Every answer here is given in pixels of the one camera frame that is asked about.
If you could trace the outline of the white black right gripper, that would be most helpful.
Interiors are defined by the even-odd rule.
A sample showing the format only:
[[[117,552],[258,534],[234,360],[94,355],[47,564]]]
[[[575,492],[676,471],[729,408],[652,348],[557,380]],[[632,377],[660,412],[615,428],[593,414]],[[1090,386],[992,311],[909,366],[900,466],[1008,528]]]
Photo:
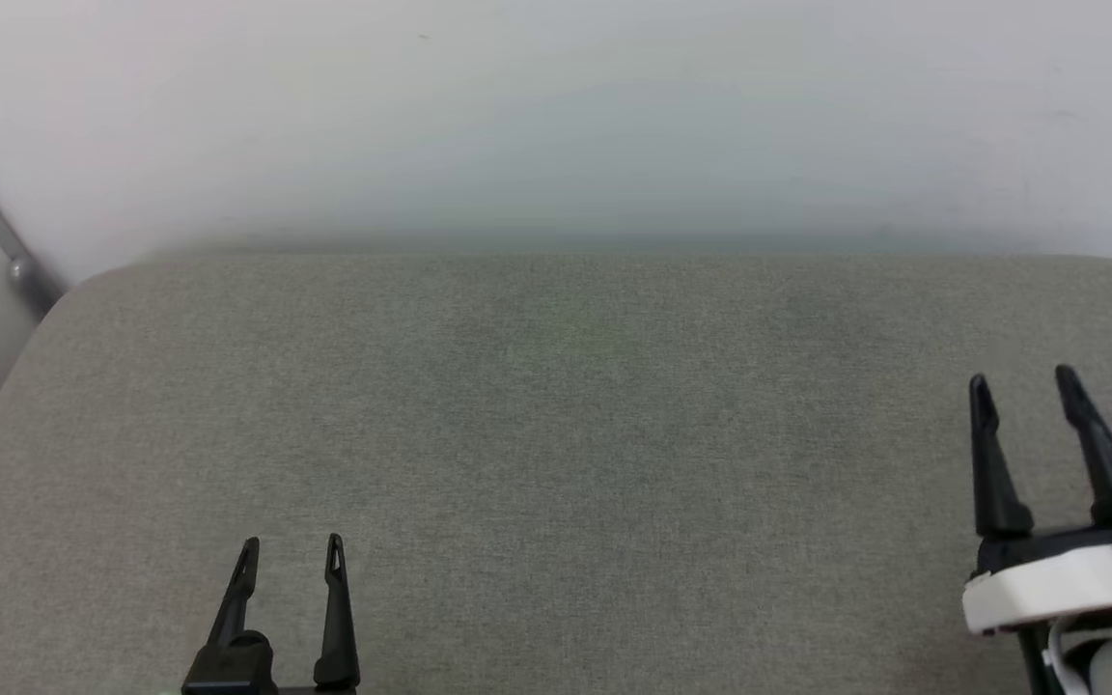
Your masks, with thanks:
[[[1076,370],[1058,365],[1055,381],[1065,419],[1078,431],[1093,488],[1095,524],[1054,532],[1033,532],[1032,512],[1016,496],[986,376],[973,375],[969,383],[980,544],[976,568],[963,585],[961,608],[967,629],[977,636],[1112,610],[1112,430]]]

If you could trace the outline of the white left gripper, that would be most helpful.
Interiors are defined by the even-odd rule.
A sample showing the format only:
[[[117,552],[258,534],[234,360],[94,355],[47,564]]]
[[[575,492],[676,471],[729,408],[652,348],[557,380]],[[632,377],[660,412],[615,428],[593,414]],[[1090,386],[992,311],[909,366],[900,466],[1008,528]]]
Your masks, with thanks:
[[[340,534],[328,536],[322,580],[327,586],[321,653],[310,685],[274,681],[274,648],[264,633],[246,628],[247,603],[256,589],[260,540],[244,542],[208,635],[181,684],[181,695],[357,695],[361,685],[351,589]]]

